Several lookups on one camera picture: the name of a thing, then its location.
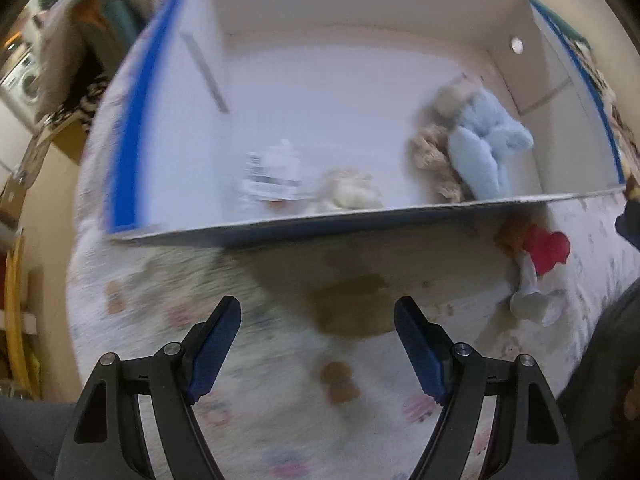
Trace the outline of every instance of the bed sheet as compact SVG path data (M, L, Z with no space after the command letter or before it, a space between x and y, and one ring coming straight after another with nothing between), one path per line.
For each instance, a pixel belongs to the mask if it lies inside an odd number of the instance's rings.
M386 332L400 296L413 296L429 320L484 355L532 354L558 394L603 309L640 276L640 253L614 230L621 195L546 207L549 227L572 244L563 275L568 304L546 328L508 309L518 271L492 239L500 212L232 250L109 240L108 162L147 37L107 90L84 150L66 291L70 333L85 381L101 354L149 355L235 295L241 328L213 391L195 407L228 480L409 477L439 409L421 392L398 336ZM337 310L318 305L319 290L353 283L367 283L366 298L343 297ZM321 373L331 362L346 365L337 380ZM464 478L477 477L492 407L487 400ZM157 478L170 478L148 400L141 410Z

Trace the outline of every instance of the beige wall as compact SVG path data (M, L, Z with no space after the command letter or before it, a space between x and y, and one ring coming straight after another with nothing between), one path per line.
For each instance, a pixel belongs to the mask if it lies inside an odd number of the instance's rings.
M618 109L640 142L640 56L604 0L540 0L589 40L618 96Z

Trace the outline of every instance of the storage box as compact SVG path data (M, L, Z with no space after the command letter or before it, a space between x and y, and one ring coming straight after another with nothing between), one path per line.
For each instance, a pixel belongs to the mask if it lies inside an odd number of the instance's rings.
M119 238L235 244L379 228L452 210L621 189L602 102L529 0L166 0L122 120L108 197ZM512 40L523 49L516 53ZM513 196L444 203L411 139L462 73L532 133ZM372 175L384 207L310 214L247 200L248 155L287 139L309 195L322 175Z

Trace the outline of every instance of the blue stripe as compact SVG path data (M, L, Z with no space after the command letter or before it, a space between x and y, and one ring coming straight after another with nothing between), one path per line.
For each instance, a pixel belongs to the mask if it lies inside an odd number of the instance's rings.
M562 46L564 46L564 49L569 54L569 57L571 58L571 60L574 62L574 65L578 69L578 72L580 72L582 79L584 79L584 82L586 83L587 88L589 89L589 93L591 94L591 97L595 102L598 113L600 114L600 119L602 120L604 129L607 133L607 139L609 140L611 153L613 154L613 160L616 164L616 172L618 173L618 183L624 184L625 174L622 171L622 163L620 162L620 153L618 152L616 137L614 136L611 126L609 125L609 119L607 118L607 114L604 111L604 104L602 103L602 98L600 97L600 93L598 92L596 87L593 85L593 82L591 82L591 76L589 76L589 73L584 69L584 67L582 66L582 63L580 62L580 59L578 58L576 53L573 51L573 49L569 46L569 44L566 42L564 35L558 30L558 27L554 23L551 16L549 16L549 14L546 12L544 7L540 6L535 0L530 0L530 2L531 2L531 5L544 18L544 20L549 25L549 27L551 27L551 30L556 34L558 39L561 41Z
M114 161L113 188L110 194L111 215L108 231L118 233L137 229L138 175L140 174L140 143L144 131L148 97L154 77L159 71L159 61L166 46L166 37L178 14L180 0L166 0L158 22L148 41L145 57L140 64L138 79L129 94L129 105L122 120L119 150Z

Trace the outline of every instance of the tan floor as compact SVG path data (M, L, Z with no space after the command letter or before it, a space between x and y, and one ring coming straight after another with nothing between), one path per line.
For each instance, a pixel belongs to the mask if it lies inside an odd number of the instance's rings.
M47 400L76 400L81 385L66 323L66 266L75 231L72 227L78 167L51 146L42 170L28 191L22 210L27 309L36 315L34 342Z

